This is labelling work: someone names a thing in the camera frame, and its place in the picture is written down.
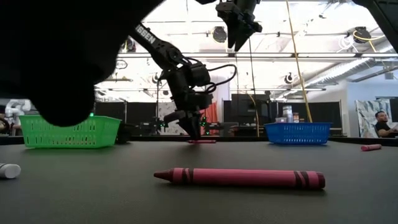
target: crayon tip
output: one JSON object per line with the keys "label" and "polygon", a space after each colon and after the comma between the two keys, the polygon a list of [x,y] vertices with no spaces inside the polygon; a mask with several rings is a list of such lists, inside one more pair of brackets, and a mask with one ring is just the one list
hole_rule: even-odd
{"label": "crayon tip", "polygon": [[173,178],[172,174],[173,173],[170,170],[163,170],[155,172],[154,177],[171,181]]}

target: ceiling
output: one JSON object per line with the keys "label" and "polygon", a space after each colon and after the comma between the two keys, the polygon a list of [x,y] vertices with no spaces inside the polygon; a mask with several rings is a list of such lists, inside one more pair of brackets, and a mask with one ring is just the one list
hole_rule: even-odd
{"label": "ceiling", "polygon": [[[227,52],[226,43],[218,43],[212,38],[212,30],[215,26],[225,26],[225,23],[217,17],[214,4],[200,5],[194,0],[167,0],[144,19],[144,25],[158,37],[178,47],[182,52]],[[344,37],[349,30],[358,26],[365,26],[371,31],[373,37],[382,36],[376,22],[369,11],[353,3],[328,4],[322,1],[291,2],[290,13],[293,23],[297,52],[354,52],[355,49],[363,52],[370,48],[369,44],[353,44],[354,47],[342,49]],[[284,1],[263,1],[256,6],[254,11],[255,21],[263,27],[262,33],[254,34],[239,51],[253,53],[283,53],[293,52],[292,36],[290,34],[289,17]],[[374,42],[385,41],[381,38]],[[136,52],[147,52],[137,45]],[[151,58],[124,58],[128,64],[124,70],[116,70],[117,78],[128,78],[132,82],[104,82],[99,88],[151,88],[156,89],[152,83],[152,77],[160,73],[161,69]],[[256,88],[275,88],[284,83],[284,77],[289,73],[297,74],[295,61],[280,61],[275,59],[261,61],[256,60],[252,64],[248,59],[230,58],[229,62],[218,62],[201,58],[208,68],[220,66],[225,63],[233,63],[238,66],[239,78],[230,83],[230,88],[252,88],[252,74]],[[332,66],[333,62],[300,62],[300,71],[306,74],[314,74]],[[228,77],[232,70],[226,68],[211,75]],[[137,91],[123,91],[117,95],[129,98],[141,98]]]}

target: black stripe on crayon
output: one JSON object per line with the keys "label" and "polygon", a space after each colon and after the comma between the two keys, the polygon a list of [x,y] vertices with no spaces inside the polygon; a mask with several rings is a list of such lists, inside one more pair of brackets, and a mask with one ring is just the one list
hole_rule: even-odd
{"label": "black stripe on crayon", "polygon": [[187,173],[185,172],[185,170],[186,170],[187,168],[185,168],[185,169],[183,169],[182,170],[182,182],[184,183],[184,184],[187,184],[188,183],[188,177],[187,177]]}
{"label": "black stripe on crayon", "polygon": [[301,175],[305,181],[305,188],[310,188],[310,178],[308,177],[308,173],[305,171],[300,171]]}
{"label": "black stripe on crayon", "polygon": [[188,169],[189,173],[189,179],[191,180],[191,183],[193,183],[193,169]]}
{"label": "black stripe on crayon", "polygon": [[294,172],[294,176],[296,177],[296,188],[300,189],[303,187],[303,183],[301,182],[299,173],[297,171],[293,171],[293,172]]}

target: pipe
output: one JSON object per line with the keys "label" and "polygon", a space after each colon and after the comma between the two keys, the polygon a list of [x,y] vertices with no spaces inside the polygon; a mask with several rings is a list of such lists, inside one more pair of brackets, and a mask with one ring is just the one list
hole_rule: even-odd
{"label": "pipe", "polygon": [[[380,53],[392,52],[394,48],[388,41],[384,41],[381,44],[375,46],[376,50]],[[305,87],[309,87],[314,84],[325,84],[330,82],[336,82],[338,80],[354,75],[358,72],[362,72],[368,68],[376,66],[377,61],[375,58],[361,58],[347,63],[339,63],[319,73],[315,77],[305,81]],[[283,92],[279,97],[287,96],[289,92]]]}
{"label": "pipe", "polygon": [[392,72],[392,71],[395,71],[395,70],[398,70],[398,66],[383,68],[383,69],[380,70],[380,71],[371,73],[371,74],[369,74],[369,75],[365,75],[365,76],[363,76],[363,77],[361,77],[361,78],[357,78],[357,79],[355,79],[355,80],[353,80],[353,81],[351,81],[351,82],[361,82],[361,81],[364,81],[364,80],[367,80],[367,79],[370,79],[370,78],[373,78],[373,77],[376,77],[376,76],[385,74],[385,73],[387,73],[387,72]]}

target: blue basket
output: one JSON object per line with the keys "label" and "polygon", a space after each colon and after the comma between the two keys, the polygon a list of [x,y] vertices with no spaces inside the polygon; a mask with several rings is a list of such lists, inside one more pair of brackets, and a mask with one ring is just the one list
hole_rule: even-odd
{"label": "blue basket", "polygon": [[269,141],[275,144],[326,144],[331,123],[266,124]]}

